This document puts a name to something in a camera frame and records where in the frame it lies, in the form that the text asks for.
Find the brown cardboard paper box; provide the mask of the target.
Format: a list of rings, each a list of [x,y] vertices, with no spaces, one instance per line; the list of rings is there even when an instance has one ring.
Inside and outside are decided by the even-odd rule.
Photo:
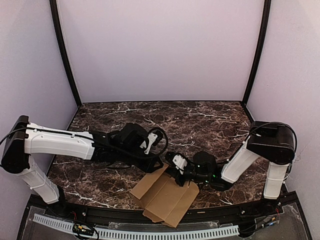
[[[194,182],[183,186],[166,173],[168,164],[147,173],[130,191],[130,197],[143,209],[142,215],[154,223],[176,228],[199,194]]]

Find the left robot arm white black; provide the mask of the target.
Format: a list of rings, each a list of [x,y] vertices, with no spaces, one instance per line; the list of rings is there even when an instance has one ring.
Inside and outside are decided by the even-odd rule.
[[[64,191],[38,167],[33,154],[69,156],[106,163],[108,167],[122,162],[128,167],[135,166],[145,173],[152,173],[164,165],[160,155],[167,148],[163,147],[158,153],[151,152],[161,140],[167,141],[168,137],[160,127],[146,130],[129,122],[121,130],[108,133],[77,132],[43,127],[21,115],[0,141],[5,144],[0,166],[8,173],[20,176],[46,204],[62,206],[66,201]]]

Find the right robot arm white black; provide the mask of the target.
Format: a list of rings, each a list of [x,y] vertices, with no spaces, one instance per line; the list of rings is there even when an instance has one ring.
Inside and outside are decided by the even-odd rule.
[[[192,159],[169,151],[165,159],[171,165],[168,173],[179,186],[192,181],[223,192],[258,158],[263,158],[269,161],[263,198],[276,200],[296,157],[297,147],[297,135],[288,124],[254,121],[241,146],[225,164],[217,163],[215,156],[205,151],[197,152]]]

